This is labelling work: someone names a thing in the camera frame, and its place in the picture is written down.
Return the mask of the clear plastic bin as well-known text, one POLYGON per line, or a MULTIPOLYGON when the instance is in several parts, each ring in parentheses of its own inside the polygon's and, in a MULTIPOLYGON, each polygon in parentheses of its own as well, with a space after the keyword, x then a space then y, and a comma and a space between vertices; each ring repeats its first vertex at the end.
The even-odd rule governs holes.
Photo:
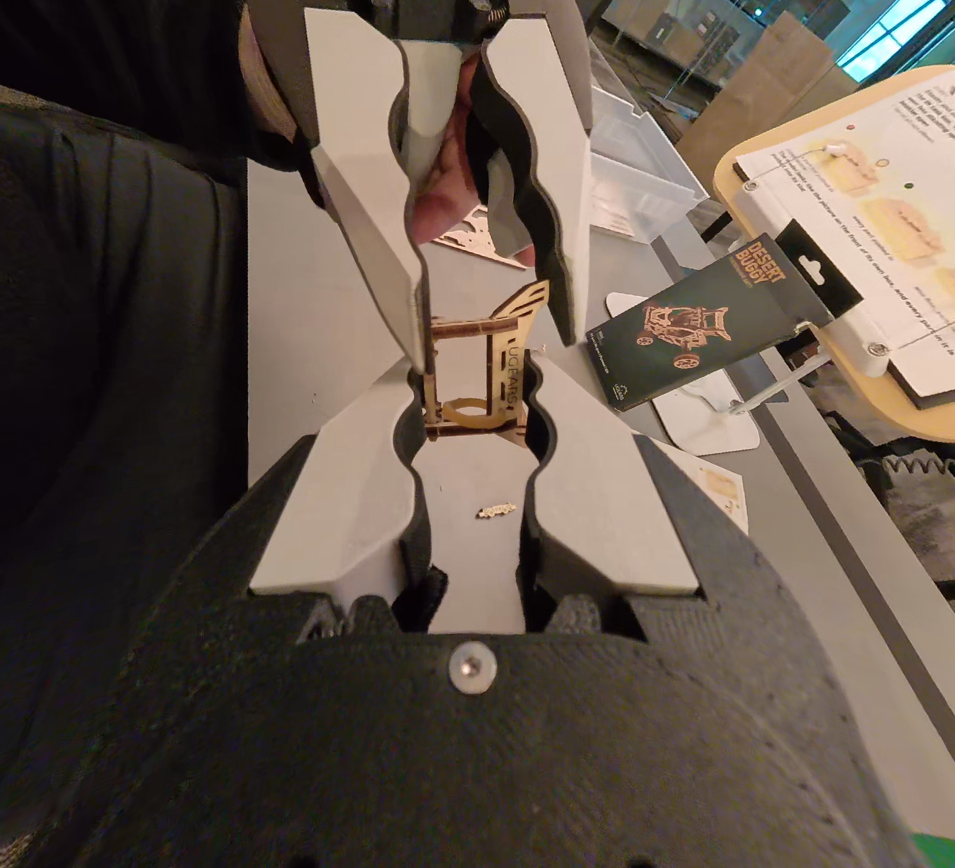
POLYGON ((591 226, 648 245, 709 195, 594 42, 589 51, 591 226))

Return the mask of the wooden model assembly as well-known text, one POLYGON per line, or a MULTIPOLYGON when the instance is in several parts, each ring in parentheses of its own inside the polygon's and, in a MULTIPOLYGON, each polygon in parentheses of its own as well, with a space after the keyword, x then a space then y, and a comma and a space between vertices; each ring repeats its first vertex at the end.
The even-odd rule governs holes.
POLYGON ((481 337, 486 341, 486 399, 489 410, 500 416, 494 430, 466 430, 442 419, 442 402, 437 395, 436 361, 423 377, 423 417, 427 439, 493 434, 519 447, 526 447, 527 409, 523 397, 527 339, 541 308, 549 299, 548 281, 532 282, 512 294, 493 313, 471 320, 432 318, 433 359, 442 340, 481 337))

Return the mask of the person's black jacket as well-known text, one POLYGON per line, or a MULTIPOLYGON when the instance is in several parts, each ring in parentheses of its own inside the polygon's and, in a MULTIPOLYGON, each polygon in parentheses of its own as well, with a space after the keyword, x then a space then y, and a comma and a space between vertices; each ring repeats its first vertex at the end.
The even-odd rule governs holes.
POLYGON ((245 489, 240 170, 2 108, 2 833, 62 804, 140 622, 245 489))

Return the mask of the dark green model box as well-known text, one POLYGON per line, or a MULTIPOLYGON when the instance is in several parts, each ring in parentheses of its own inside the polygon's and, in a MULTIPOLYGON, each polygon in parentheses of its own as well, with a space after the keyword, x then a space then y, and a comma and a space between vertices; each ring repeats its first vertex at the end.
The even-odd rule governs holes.
POLYGON ((608 403, 624 412, 795 337, 862 301, 796 221, 764 233, 586 335, 608 403))

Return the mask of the white clip bracket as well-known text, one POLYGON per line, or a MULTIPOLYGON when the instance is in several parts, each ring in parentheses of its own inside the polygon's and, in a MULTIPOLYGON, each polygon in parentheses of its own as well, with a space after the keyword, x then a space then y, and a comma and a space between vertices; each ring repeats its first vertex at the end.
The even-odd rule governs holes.
POLYGON ((823 364, 835 361, 831 349, 839 349, 849 364, 866 377, 877 378, 886 375, 890 363, 891 348, 886 333, 875 318, 866 309, 862 300, 851 309, 842 313, 828 325, 818 328, 809 322, 796 326, 794 334, 800 336, 806 331, 817 337, 819 358, 810 370, 818 370, 823 364))

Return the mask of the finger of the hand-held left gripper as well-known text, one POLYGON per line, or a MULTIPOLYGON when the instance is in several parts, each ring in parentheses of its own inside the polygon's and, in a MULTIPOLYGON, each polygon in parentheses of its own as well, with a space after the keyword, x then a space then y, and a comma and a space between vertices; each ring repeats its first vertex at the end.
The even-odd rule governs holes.
POLYGON ((393 40, 352 12, 304 10, 319 140, 311 158, 378 312, 417 373, 429 367, 427 272, 415 196, 454 109, 460 48, 393 40))
POLYGON ((590 138, 543 17, 509 18, 480 52, 472 112, 495 149, 487 222, 498 253, 534 248, 567 347, 583 341, 589 288, 590 138))

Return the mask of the white stand base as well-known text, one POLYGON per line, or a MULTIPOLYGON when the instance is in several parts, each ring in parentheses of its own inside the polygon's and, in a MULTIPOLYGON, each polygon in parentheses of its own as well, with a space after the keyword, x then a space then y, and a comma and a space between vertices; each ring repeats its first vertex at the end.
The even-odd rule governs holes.
POLYGON ((651 400, 668 438, 693 456, 753 451, 760 444, 756 421, 731 414, 742 398, 725 371, 706 375, 651 400))

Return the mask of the printed instruction sheet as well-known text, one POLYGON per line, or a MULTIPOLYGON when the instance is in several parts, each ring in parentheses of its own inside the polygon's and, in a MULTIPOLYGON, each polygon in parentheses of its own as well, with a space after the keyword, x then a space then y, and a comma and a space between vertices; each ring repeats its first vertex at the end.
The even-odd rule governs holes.
POLYGON ((866 301, 886 374, 922 410, 954 391, 954 72, 933 72, 734 162, 734 206, 772 238, 805 229, 866 301))

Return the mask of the wooden display board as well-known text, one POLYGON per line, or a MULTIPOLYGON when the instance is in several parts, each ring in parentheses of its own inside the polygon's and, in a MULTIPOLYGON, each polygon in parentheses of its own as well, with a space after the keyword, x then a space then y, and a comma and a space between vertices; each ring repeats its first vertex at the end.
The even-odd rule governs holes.
MULTIPOLYGON (((737 206, 734 206, 734 197, 743 190, 745 183, 745 179, 734 165, 738 156, 790 141, 801 130, 811 131, 824 127, 826 123, 861 108, 866 99, 885 98, 897 88, 910 87, 930 79, 934 74, 933 68, 938 66, 952 65, 925 66, 898 74, 735 146, 721 159, 715 169, 713 180, 715 197, 727 207, 747 238, 757 238, 762 233, 756 228, 755 223, 743 215, 737 206)), ((849 364, 839 349, 832 348, 831 354, 835 359, 833 363, 857 396, 867 403, 870 410, 881 420, 893 425, 903 434, 944 443, 953 442, 953 402, 926 410, 919 409, 905 395, 901 385, 890 373, 877 378, 866 377, 849 364)))

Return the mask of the person's left hand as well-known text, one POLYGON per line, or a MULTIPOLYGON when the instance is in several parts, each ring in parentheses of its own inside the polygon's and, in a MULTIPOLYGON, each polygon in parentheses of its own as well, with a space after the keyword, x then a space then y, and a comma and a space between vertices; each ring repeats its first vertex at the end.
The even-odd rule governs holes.
POLYGON ((475 54, 460 68, 455 105, 441 146, 414 202, 411 236, 418 245, 440 237, 478 206, 478 191, 466 148, 471 87, 478 62, 479 54, 475 54))

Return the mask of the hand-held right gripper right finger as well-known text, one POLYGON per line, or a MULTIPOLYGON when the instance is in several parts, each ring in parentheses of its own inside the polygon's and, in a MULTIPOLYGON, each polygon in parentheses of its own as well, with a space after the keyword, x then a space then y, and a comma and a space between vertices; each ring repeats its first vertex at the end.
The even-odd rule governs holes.
POLYGON ((538 351, 525 358, 525 442, 538 461, 522 558, 549 596, 691 596, 699 581, 634 432, 538 351))

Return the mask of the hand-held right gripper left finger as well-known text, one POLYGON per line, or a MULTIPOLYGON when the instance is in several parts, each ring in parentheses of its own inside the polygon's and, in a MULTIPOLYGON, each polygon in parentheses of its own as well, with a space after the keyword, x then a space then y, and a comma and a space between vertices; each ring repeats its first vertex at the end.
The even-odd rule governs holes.
POLYGON ((404 630, 430 627, 447 588, 413 460, 426 442, 417 375, 383 373, 317 433, 249 583, 256 596, 313 593, 341 613, 390 605, 404 630))

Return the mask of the laser-cut wooden sheet frame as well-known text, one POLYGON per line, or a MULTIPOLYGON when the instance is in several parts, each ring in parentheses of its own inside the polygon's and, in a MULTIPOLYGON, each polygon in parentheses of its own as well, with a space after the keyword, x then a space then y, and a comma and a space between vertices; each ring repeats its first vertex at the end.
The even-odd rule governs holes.
POLYGON ((495 245, 488 228, 487 209, 478 206, 464 217, 449 231, 436 237, 434 245, 444 245, 456 251, 471 254, 498 264, 508 265, 524 270, 514 257, 505 257, 495 250, 495 245))

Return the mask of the brown paper bag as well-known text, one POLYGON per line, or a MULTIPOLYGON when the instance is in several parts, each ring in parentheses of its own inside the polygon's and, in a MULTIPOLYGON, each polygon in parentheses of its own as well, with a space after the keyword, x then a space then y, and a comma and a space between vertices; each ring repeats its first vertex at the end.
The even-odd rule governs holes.
POLYGON ((706 106, 675 149, 709 194, 734 146, 854 93, 832 50, 786 12, 706 106))

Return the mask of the open instruction booklet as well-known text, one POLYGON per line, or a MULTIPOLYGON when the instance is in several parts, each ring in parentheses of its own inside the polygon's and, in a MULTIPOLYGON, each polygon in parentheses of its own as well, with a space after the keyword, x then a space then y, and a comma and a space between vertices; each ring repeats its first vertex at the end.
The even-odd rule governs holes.
POLYGON ((745 534, 749 534, 743 478, 700 456, 654 441, 661 451, 745 534))

